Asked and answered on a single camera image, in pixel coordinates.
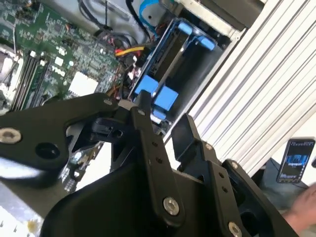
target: bolt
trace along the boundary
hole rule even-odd
[[[232,167],[233,167],[234,169],[237,169],[237,168],[238,168],[238,164],[237,164],[236,162],[232,161]]]
[[[242,237],[241,230],[234,222],[228,223],[228,228],[234,237]]]
[[[140,115],[145,115],[145,112],[144,111],[142,111],[142,110],[138,110],[138,113],[140,114]]]
[[[175,199],[172,197],[166,197],[163,200],[163,208],[171,215],[176,216],[179,214],[180,207]]]
[[[112,105],[113,104],[112,101],[108,100],[108,99],[105,99],[103,102],[106,103],[107,105]]]
[[[5,144],[15,144],[21,141],[22,135],[20,131],[12,128],[6,127],[0,129],[0,143]]]
[[[213,147],[212,147],[210,144],[208,144],[208,143],[207,143],[205,146],[206,146],[206,148],[207,148],[208,150],[212,150],[212,149],[213,149]]]

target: blue plastic tab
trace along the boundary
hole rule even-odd
[[[212,42],[210,39],[201,36],[198,38],[198,41],[205,47],[208,48],[209,50],[213,50],[215,48],[215,43]]]
[[[167,115],[164,114],[163,112],[159,111],[159,110],[153,110],[153,115],[155,117],[157,117],[158,119],[161,119],[161,120],[165,120]]]
[[[192,34],[192,32],[193,32],[192,27],[189,26],[188,24],[184,23],[184,22],[181,22],[178,25],[178,28],[179,28],[179,30],[183,31],[184,33],[186,33],[188,35]]]
[[[147,6],[153,5],[153,4],[158,4],[158,3],[159,3],[159,0],[144,0],[142,2],[142,4],[140,4],[140,6],[139,6],[139,19],[140,19],[140,21],[142,23],[144,23],[146,26],[148,26],[150,31],[154,33],[155,37],[157,37],[155,27],[152,26],[151,24],[149,24],[149,22],[145,20],[145,18],[143,17],[143,11]]]
[[[171,90],[167,86],[163,86],[161,91],[159,92],[154,104],[163,108],[164,110],[169,111],[173,103],[178,97],[178,93],[174,90]]]
[[[141,90],[145,90],[153,95],[153,92],[157,89],[157,87],[158,82],[150,76],[145,75],[139,83],[138,87],[135,89],[135,93],[139,94]]]

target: ram slot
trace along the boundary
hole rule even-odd
[[[38,59],[28,54],[26,61],[23,63],[23,68],[19,77],[19,84],[16,88],[10,111],[18,111],[23,107],[26,95],[30,89],[32,80],[35,75],[37,66],[39,65]]]
[[[50,65],[50,63],[46,63],[46,65],[44,66],[43,72],[41,73],[39,81],[37,82],[37,86],[36,86],[36,89],[34,91],[34,96],[32,98],[30,98],[31,102],[30,102],[28,108],[33,108],[33,107],[37,107],[40,105],[39,103],[37,103],[37,101],[39,100],[39,98],[43,94],[42,86],[43,86],[43,82],[44,82],[45,75],[46,75],[46,72],[47,72],[49,65]]]

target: smartphone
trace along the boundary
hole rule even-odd
[[[293,138],[287,142],[277,174],[278,183],[299,183],[311,157],[315,138]]]

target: white corrugated panel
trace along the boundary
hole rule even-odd
[[[189,114],[221,161],[232,158],[253,175],[316,112],[315,16],[315,0],[269,0],[210,73]],[[166,149],[176,167],[171,140]]]

